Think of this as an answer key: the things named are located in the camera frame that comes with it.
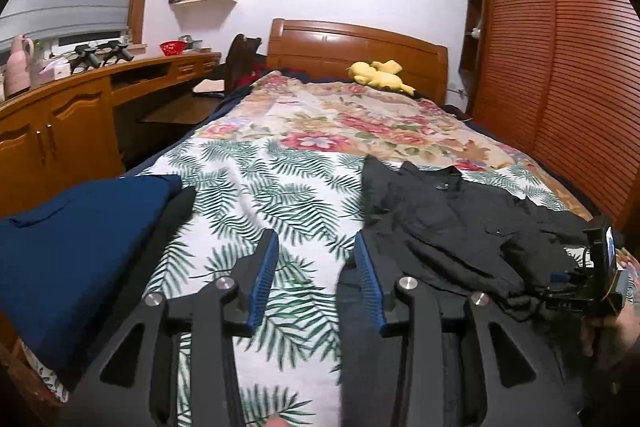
headboard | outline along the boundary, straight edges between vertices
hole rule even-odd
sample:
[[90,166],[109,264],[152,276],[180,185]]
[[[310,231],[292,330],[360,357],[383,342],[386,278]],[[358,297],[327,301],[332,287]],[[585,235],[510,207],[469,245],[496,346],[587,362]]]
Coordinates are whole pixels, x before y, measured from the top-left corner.
[[402,81],[442,105],[447,94],[447,49],[398,33],[320,21],[274,19],[267,67],[307,71],[312,78],[346,77],[354,62],[395,60]]

silver bolt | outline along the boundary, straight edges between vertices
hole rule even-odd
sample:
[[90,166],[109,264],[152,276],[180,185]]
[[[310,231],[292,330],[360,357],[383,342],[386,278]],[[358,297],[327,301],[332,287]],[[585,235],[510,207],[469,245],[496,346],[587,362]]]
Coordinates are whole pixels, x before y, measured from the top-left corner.
[[228,290],[229,288],[233,288],[236,281],[231,279],[231,277],[221,277],[216,281],[216,286],[220,290]]
[[486,306],[489,304],[489,295],[483,292],[473,292],[471,294],[471,302],[476,306]]
[[164,299],[164,296],[158,292],[152,292],[145,295],[145,304],[147,306],[158,306]]
[[418,281],[413,277],[402,277],[398,280],[398,284],[403,290],[413,290],[418,285]]

pink thermos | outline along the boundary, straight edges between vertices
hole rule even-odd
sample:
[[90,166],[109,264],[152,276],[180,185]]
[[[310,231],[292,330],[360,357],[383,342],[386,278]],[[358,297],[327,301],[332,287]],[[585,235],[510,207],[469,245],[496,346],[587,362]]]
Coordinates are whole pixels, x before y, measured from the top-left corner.
[[33,41],[16,35],[11,43],[11,55],[6,64],[4,95],[9,98],[31,87],[30,68],[33,57]]

red bowl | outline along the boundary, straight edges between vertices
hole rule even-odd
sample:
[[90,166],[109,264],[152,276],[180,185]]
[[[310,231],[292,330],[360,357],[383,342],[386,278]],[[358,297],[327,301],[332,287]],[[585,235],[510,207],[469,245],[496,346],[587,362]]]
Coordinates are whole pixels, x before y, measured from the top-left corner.
[[182,41],[168,41],[160,44],[160,49],[165,57],[180,55],[186,47],[187,43]]

yellow plush toy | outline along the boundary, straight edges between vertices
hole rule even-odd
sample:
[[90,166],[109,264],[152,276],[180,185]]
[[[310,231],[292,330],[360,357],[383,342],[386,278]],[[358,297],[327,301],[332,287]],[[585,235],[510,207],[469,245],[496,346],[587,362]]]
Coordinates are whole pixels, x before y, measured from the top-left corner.
[[413,96],[415,89],[402,83],[397,73],[402,71],[400,64],[390,60],[385,64],[372,62],[369,66],[366,62],[356,62],[349,68],[349,78],[363,86],[386,88],[404,91]]

